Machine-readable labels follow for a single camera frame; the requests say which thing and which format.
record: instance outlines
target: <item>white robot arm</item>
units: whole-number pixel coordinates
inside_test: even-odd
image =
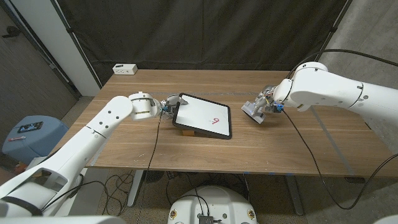
[[[81,170],[97,150],[106,144],[124,118],[130,115],[133,121],[140,121],[160,113],[167,113],[171,117],[175,105],[170,101],[176,104],[178,96],[170,96],[163,103],[143,92],[129,98],[114,97],[53,156],[0,186],[0,207],[7,210],[6,217],[55,215],[67,194],[45,210],[43,208],[78,185],[76,180]]]
[[[305,111],[312,105],[337,106],[373,118],[385,119],[398,125],[398,90],[359,82],[328,72],[318,62],[307,62],[296,69],[292,79],[278,86],[268,85],[255,99],[246,102],[242,110],[258,123],[266,111],[280,112],[284,106]]]

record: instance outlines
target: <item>table leg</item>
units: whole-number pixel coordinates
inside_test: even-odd
[[[132,185],[129,193],[129,199],[127,200],[127,206],[132,207],[136,204],[136,197],[138,196],[139,188],[141,186],[142,178],[144,176],[144,170],[136,170]]]
[[[296,215],[304,215],[303,205],[301,203],[299,188],[297,187],[297,181],[295,176],[289,175],[285,176],[286,185],[290,192],[290,197],[292,198],[294,212]]]

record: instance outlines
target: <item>wooden block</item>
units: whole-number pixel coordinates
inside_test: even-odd
[[[183,136],[195,136],[195,131],[193,130],[182,130]]]

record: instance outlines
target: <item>whiteboard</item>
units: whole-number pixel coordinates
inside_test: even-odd
[[[223,139],[232,138],[229,106],[181,93],[187,105],[177,103],[173,124]]]

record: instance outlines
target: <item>blue trash can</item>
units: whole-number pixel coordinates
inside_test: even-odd
[[[18,133],[22,125],[43,122],[35,131]],[[8,134],[2,146],[2,153],[29,165],[33,158],[47,156],[68,131],[68,127],[57,118],[50,116],[26,116]],[[25,136],[24,139],[9,141]]]

